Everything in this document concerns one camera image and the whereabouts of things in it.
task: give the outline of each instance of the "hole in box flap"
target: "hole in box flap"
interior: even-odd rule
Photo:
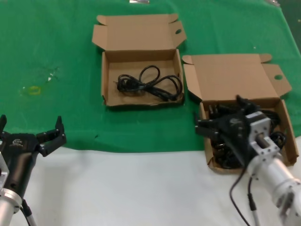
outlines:
[[[281,74],[275,75],[274,77],[276,80],[282,80],[283,76]]]

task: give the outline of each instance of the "box flap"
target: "box flap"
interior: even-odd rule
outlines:
[[[183,56],[188,90],[202,101],[279,97],[291,86],[270,54]]]
[[[177,14],[98,16],[92,42],[104,50],[175,49],[186,40]]]

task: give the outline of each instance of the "open cardboard box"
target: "open cardboard box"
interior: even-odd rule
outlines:
[[[184,90],[176,101],[165,102],[148,92],[126,94],[117,90],[118,77],[128,74],[139,78],[149,65],[156,65],[160,78],[176,75],[183,82],[179,51],[186,40],[178,15],[98,16],[101,25],[95,25],[92,42],[104,49],[102,61],[102,96],[107,106],[160,105],[182,103]],[[149,69],[143,82],[157,76],[156,69]],[[175,93],[174,84],[163,80],[156,87]]]
[[[237,94],[248,98],[262,109],[278,113],[281,123],[276,130],[287,136],[282,150],[284,163],[296,163],[299,154],[295,136],[285,102],[280,99],[292,88],[278,65],[267,64],[272,59],[270,54],[197,55],[182,59],[188,90],[201,100],[201,119],[208,119],[209,105],[234,104]],[[240,171],[221,168],[215,162],[210,139],[205,138],[204,143],[209,168],[220,173]]]

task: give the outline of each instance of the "white surface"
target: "white surface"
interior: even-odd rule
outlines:
[[[301,178],[301,160],[290,168]],[[229,199],[237,175],[218,175],[204,152],[116,154],[61,148],[38,157],[25,199],[38,226],[243,226]],[[253,225],[244,177],[234,198]],[[280,226],[260,184],[252,187],[262,226]],[[25,226],[21,212],[12,226]]]

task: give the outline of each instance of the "cable connector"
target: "cable connector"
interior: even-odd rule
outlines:
[[[23,199],[22,207],[23,207],[24,214],[25,214],[26,217],[29,217],[30,215],[32,215],[32,211],[29,208],[29,206],[27,205],[27,202],[26,202],[25,199]]]
[[[251,211],[257,210],[256,204],[255,204],[255,202],[254,202],[254,199],[253,199],[253,196],[252,196],[251,193],[248,194],[248,199],[249,199],[250,210],[251,210]]]

